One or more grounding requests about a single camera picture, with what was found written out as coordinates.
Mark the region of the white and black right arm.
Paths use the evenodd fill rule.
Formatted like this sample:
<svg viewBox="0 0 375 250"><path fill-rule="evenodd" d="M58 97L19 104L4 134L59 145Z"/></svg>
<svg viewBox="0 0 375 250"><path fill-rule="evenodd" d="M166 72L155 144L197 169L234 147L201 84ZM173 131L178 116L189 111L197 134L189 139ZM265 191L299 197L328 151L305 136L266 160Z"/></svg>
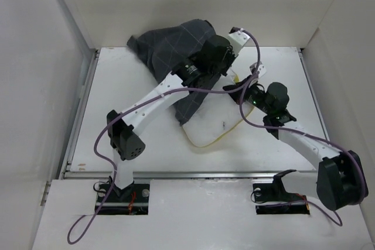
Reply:
<svg viewBox="0 0 375 250"><path fill-rule="evenodd" d="M316 170L308 176L288 169L273 177L268 194L277 201L288 201L291 194L303 193L315 197L329 210L360 204L368 196L366 179L359 156L352 150L306 133L303 126L287 110L287 87L273 82L268 88L257 83L245 88L245 82L226 85L237 104L248 102L262 111L263 128L274 138L289 145Z"/></svg>

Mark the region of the white pillow with yellow edge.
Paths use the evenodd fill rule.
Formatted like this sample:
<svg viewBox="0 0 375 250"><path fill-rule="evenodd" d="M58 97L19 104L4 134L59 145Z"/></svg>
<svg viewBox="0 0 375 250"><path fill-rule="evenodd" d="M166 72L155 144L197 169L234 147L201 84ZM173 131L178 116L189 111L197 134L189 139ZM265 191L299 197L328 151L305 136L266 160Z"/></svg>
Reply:
<svg viewBox="0 0 375 250"><path fill-rule="evenodd" d="M229 133L242 120L239 105L230 94L208 94L182 128L195 147L204 148Z"/></svg>

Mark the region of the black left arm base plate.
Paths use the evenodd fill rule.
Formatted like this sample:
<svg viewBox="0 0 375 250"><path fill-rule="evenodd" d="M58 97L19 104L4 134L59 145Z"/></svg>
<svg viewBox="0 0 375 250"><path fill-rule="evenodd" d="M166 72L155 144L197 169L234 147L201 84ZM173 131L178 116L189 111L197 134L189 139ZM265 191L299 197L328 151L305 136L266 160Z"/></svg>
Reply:
<svg viewBox="0 0 375 250"><path fill-rule="evenodd" d="M132 183L125 189L114 185L98 215L147 215L149 183Z"/></svg>

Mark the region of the dark grey checked pillowcase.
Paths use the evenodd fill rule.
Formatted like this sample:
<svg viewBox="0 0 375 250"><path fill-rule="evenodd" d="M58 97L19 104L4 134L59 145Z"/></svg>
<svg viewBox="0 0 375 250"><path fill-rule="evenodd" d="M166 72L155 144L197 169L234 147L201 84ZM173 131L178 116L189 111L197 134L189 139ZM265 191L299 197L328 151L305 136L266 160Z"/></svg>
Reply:
<svg viewBox="0 0 375 250"><path fill-rule="evenodd" d="M231 46L229 41L216 34L206 20L194 19L180 25L154 29L136 37L131 36L127 47L146 65L155 80L160 83L176 66L186 63L195 66L195 77L189 88L213 89L219 78L205 76L206 46Z"/></svg>

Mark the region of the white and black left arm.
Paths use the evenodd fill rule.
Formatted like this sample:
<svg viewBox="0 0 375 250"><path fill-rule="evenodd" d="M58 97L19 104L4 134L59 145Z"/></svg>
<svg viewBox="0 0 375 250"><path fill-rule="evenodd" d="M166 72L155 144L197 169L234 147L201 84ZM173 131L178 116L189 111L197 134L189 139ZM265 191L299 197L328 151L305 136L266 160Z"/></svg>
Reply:
<svg viewBox="0 0 375 250"><path fill-rule="evenodd" d="M133 173L122 164L133 160L145 149L140 139L145 128L171 105L188 98L195 101L198 94L205 101L211 95L224 95L209 84L213 78L226 76L238 56L239 48L229 37L214 35L208 38L201 50L179 62L171 72L143 99L124 112L112 110L107 114L107 132L110 145L118 153L113 161L110 176L112 196L118 201L127 200L134 183Z"/></svg>

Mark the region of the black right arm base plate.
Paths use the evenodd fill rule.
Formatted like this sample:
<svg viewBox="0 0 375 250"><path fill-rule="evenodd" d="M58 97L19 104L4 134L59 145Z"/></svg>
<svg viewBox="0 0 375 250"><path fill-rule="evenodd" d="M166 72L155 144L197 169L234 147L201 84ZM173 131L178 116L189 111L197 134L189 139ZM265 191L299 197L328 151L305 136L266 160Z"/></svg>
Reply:
<svg viewBox="0 0 375 250"><path fill-rule="evenodd" d="M306 196L288 193L274 183L253 183L251 200L257 215L309 215Z"/></svg>

